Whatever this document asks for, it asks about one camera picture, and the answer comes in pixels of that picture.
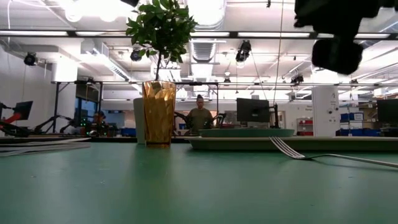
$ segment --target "gold glass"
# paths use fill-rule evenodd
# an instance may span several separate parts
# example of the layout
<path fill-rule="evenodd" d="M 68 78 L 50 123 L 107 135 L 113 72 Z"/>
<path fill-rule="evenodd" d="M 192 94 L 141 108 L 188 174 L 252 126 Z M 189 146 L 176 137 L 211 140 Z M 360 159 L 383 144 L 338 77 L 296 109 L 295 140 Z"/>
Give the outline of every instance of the gold glass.
<path fill-rule="evenodd" d="M 175 92 L 175 84 L 170 82 L 148 81 L 142 84 L 147 147 L 170 147 Z"/>

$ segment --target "man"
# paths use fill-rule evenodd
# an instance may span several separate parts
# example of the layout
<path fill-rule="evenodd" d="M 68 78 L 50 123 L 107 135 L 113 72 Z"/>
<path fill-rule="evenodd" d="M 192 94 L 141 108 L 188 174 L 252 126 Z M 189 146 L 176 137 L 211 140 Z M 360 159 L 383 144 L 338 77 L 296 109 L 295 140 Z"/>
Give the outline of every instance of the man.
<path fill-rule="evenodd" d="M 199 134 L 199 130 L 205 128 L 205 123 L 210 122 L 210 127 L 213 127 L 213 117 L 210 111 L 203 107 L 205 104 L 201 95 L 197 96 L 197 108 L 189 112 L 187 118 L 192 123 L 191 134 Z"/>

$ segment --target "silver fork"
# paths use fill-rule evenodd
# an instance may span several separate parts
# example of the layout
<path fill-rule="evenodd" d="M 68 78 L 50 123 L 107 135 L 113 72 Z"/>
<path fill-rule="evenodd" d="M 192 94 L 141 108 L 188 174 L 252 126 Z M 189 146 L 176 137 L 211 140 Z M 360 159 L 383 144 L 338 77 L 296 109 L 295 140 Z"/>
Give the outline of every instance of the silver fork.
<path fill-rule="evenodd" d="M 370 159 L 361 159 L 361 158 L 357 158 L 357 157 L 342 156 L 342 155 L 336 155 L 336 154 L 322 154 L 322 155 L 308 156 L 307 157 L 307 156 L 304 156 L 304 155 L 296 152 L 294 149 L 292 149 L 290 146 L 288 146 L 285 142 L 283 142 L 283 140 L 281 140 L 278 137 L 270 137 L 269 139 L 286 156 L 289 156 L 289 157 L 291 157 L 293 159 L 311 160 L 311 159 L 318 158 L 318 157 L 329 156 L 329 157 L 337 157 L 337 158 L 348 159 L 348 160 L 352 160 L 352 161 L 367 162 L 367 163 L 370 163 L 370 164 L 377 164 L 377 165 L 382 165 L 382 166 L 389 166 L 389 167 L 398 168 L 398 164 L 391 163 L 391 162 L 374 161 L 374 160 L 370 160 Z"/>

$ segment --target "table surface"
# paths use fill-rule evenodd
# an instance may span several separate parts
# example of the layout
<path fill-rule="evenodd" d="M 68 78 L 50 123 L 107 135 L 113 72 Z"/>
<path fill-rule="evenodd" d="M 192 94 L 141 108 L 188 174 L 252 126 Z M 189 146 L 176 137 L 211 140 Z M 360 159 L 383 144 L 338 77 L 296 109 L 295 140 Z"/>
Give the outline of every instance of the table surface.
<path fill-rule="evenodd" d="M 7 224 L 397 223 L 398 170 L 336 158 L 92 143 L 0 158 L 0 177 Z"/>

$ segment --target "black monitor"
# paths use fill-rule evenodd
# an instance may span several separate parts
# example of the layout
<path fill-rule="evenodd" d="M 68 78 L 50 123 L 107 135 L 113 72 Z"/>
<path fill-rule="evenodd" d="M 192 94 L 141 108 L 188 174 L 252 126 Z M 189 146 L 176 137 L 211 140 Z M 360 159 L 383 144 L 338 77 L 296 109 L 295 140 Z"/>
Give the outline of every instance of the black monitor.
<path fill-rule="evenodd" d="M 380 122 L 398 123 L 398 99 L 378 100 L 377 117 Z"/>
<path fill-rule="evenodd" d="M 29 119 L 30 110 L 32 109 L 33 101 L 21 102 L 17 103 L 14 108 L 14 114 L 19 113 L 21 117 L 18 119 L 19 121 Z"/>
<path fill-rule="evenodd" d="M 269 122 L 268 100 L 236 99 L 237 120 L 243 122 Z"/>

